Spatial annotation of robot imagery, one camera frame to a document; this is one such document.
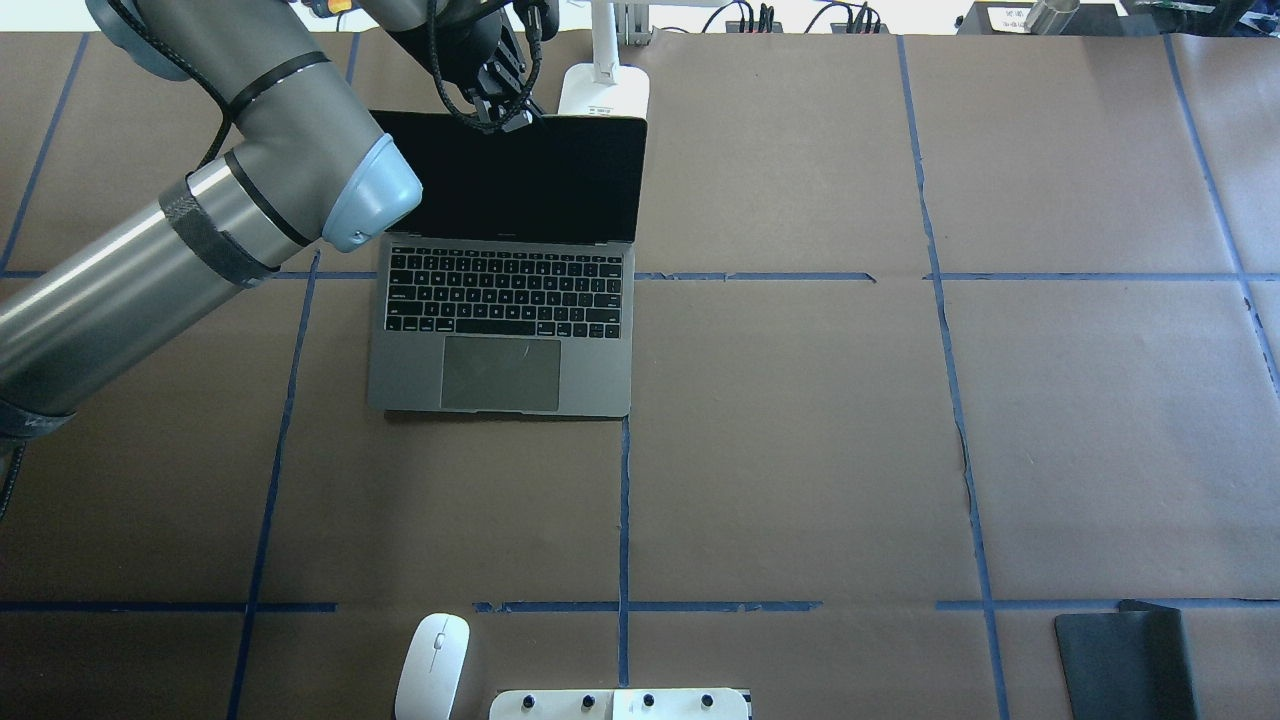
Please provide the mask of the grey laptop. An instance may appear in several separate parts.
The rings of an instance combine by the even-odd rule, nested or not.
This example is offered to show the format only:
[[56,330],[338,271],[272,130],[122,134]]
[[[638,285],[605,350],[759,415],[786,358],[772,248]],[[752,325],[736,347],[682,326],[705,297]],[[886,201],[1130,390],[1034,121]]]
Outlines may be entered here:
[[625,416],[648,122],[484,135],[447,114],[374,118],[424,199],[381,237],[370,406]]

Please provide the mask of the white computer mouse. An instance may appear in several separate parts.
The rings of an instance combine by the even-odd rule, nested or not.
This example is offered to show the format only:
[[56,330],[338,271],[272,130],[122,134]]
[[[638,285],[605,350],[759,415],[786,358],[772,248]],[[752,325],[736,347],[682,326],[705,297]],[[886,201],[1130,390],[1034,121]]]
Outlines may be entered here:
[[419,621],[396,688],[396,719],[454,716],[470,639],[468,623],[454,614],[433,612]]

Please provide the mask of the black mouse pad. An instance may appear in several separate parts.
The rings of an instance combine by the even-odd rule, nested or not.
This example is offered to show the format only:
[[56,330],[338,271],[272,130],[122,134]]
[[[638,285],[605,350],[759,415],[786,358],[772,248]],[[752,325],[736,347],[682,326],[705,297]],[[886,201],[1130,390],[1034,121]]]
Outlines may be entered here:
[[1181,610],[1121,600],[1053,619],[1074,719],[1201,719]]

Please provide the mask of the black usb hub far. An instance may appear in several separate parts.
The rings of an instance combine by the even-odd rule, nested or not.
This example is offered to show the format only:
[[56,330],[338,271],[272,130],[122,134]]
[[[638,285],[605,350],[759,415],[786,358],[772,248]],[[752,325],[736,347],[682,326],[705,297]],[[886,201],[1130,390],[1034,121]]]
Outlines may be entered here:
[[699,33],[710,33],[717,28],[731,35],[771,35],[785,31],[778,8],[768,1],[726,1],[718,5],[703,22]]

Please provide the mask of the black usb hub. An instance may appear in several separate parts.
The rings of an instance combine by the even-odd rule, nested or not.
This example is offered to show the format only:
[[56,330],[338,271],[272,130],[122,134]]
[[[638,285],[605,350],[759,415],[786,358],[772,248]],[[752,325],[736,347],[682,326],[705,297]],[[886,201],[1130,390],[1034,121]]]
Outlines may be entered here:
[[868,1],[819,1],[804,35],[887,35],[888,26]]
[[710,33],[717,28],[731,35],[771,35],[785,31],[778,8],[768,1],[726,1],[718,5],[703,22],[699,33]]

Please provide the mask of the black usb hub near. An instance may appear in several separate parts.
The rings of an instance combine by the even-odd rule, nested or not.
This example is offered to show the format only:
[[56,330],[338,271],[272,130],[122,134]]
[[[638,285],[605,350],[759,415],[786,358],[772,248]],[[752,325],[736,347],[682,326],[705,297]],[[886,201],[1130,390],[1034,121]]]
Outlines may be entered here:
[[868,1],[819,1],[804,35],[887,35],[888,26]]

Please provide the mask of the brown paper table cover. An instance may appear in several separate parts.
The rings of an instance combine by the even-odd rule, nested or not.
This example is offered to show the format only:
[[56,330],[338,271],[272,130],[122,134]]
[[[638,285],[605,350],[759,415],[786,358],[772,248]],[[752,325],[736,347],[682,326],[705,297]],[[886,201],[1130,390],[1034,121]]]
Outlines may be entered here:
[[737,685],[1070,717],[1053,620],[1184,612],[1277,716],[1277,42],[662,35],[623,420],[380,413],[323,243],[33,443],[3,716],[392,715]]

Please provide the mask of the black box with cylinder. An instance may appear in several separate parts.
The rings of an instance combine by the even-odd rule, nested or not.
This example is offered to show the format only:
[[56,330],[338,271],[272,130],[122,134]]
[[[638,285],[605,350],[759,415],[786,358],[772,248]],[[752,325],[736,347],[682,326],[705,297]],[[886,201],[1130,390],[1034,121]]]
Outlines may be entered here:
[[956,18],[956,35],[1121,37],[1114,3],[974,1]]

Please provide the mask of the silver metal cylinder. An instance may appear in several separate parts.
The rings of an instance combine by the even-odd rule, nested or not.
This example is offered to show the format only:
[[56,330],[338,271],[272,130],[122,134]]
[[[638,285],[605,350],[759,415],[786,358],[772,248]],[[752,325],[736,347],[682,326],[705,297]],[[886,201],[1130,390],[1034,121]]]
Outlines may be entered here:
[[1037,0],[1027,10],[1021,24],[1029,35],[1062,35],[1079,10],[1079,0]]

